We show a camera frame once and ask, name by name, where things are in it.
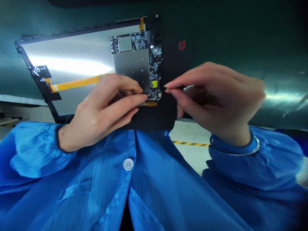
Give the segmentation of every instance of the electronic component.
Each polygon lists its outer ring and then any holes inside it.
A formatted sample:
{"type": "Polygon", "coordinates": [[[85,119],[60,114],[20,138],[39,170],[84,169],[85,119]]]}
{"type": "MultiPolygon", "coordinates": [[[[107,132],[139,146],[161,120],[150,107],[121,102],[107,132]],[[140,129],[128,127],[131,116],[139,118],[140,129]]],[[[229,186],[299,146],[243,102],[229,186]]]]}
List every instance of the electronic component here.
{"type": "Polygon", "coordinates": [[[162,96],[159,72],[162,49],[154,44],[153,34],[141,31],[109,38],[115,72],[136,80],[148,95],[146,102],[160,101],[162,96]]]}

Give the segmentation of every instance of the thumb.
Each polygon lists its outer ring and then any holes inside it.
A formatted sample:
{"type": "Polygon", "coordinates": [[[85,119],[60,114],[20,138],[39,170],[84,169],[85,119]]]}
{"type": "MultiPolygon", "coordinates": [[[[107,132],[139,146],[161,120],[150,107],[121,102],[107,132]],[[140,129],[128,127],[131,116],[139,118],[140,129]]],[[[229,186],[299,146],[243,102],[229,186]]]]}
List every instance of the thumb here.
{"type": "Polygon", "coordinates": [[[180,89],[169,89],[167,92],[171,93],[176,99],[178,106],[187,112],[197,123],[202,123],[209,119],[210,114],[205,108],[189,98],[184,91],[180,89]]]}

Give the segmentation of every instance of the gray floor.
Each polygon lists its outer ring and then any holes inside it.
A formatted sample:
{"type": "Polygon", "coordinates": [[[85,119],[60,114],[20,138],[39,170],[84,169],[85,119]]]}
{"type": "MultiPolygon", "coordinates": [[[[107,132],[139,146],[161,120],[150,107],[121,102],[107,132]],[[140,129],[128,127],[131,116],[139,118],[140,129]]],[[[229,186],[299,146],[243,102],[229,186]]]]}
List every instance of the gray floor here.
{"type": "MultiPolygon", "coordinates": [[[[54,123],[48,107],[27,108],[0,105],[0,108],[6,116],[30,116],[29,120],[31,121],[54,123]]],[[[10,129],[0,127],[0,141],[10,129]]],[[[210,143],[210,132],[198,124],[190,122],[176,121],[170,137],[173,141],[210,143]]],[[[206,161],[211,159],[208,147],[184,144],[175,144],[175,146],[192,168],[201,175],[202,171],[207,168],[206,161]]],[[[303,169],[297,175],[297,180],[299,183],[308,186],[308,158],[304,158],[303,169]]]]}

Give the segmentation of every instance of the fingernail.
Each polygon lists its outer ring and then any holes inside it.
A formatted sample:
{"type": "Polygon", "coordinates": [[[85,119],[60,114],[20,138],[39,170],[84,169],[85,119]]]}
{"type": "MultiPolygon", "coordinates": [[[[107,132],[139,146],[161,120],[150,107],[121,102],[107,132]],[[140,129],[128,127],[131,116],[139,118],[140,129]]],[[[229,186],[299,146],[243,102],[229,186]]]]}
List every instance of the fingernail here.
{"type": "Polygon", "coordinates": [[[166,87],[166,88],[167,88],[167,87],[168,87],[168,85],[170,85],[170,83],[171,83],[171,82],[167,83],[164,87],[166,87]]]}

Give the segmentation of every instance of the left hand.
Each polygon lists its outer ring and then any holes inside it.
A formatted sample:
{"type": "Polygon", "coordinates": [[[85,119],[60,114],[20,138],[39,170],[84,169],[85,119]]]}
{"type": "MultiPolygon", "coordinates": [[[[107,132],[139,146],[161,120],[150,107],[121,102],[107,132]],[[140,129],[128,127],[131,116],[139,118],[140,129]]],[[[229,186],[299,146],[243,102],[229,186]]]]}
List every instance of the left hand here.
{"type": "Polygon", "coordinates": [[[142,91],[138,82],[127,76],[109,74],[102,77],[78,105],[71,123],[59,130],[60,148],[73,152],[91,146],[128,124],[139,110],[136,106],[148,98],[140,94],[142,91]]]}

